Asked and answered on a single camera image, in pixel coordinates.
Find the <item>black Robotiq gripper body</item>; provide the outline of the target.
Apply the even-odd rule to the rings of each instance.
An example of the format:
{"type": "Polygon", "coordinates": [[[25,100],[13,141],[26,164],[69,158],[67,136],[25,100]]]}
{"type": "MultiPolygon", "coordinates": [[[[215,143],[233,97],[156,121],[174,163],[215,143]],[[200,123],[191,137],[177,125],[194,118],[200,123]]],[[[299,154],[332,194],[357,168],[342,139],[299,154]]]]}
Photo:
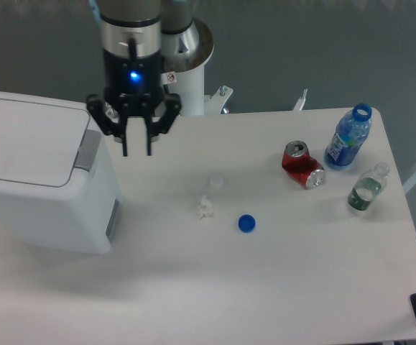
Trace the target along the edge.
{"type": "Polygon", "coordinates": [[[104,100],[119,114],[122,110],[119,96],[121,94],[144,94],[152,97],[151,116],[155,116],[155,110],[162,101],[157,99],[162,93],[161,73],[162,55],[158,50],[146,57],[138,57],[131,60],[129,57],[114,55],[103,49],[104,70],[106,87],[104,88],[104,100]]]}

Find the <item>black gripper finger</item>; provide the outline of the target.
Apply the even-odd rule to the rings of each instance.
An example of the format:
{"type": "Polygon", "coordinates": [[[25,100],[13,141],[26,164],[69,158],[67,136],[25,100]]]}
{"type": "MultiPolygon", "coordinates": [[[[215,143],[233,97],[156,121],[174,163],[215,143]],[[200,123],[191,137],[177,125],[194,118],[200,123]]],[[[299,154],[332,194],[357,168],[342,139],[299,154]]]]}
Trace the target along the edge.
{"type": "Polygon", "coordinates": [[[104,107],[104,102],[99,95],[91,94],[86,98],[86,109],[93,117],[96,124],[99,126],[104,135],[112,135],[115,139],[121,140],[123,156],[128,156],[127,140],[126,140],[126,125],[127,120],[119,115],[118,121],[112,121],[107,115],[104,107]]]}
{"type": "Polygon", "coordinates": [[[147,128],[148,156],[152,155],[152,139],[159,134],[167,134],[181,110],[181,98],[176,93],[155,91],[144,95],[143,118],[147,128]],[[165,105],[165,111],[157,121],[154,121],[155,110],[160,104],[165,105]]]}

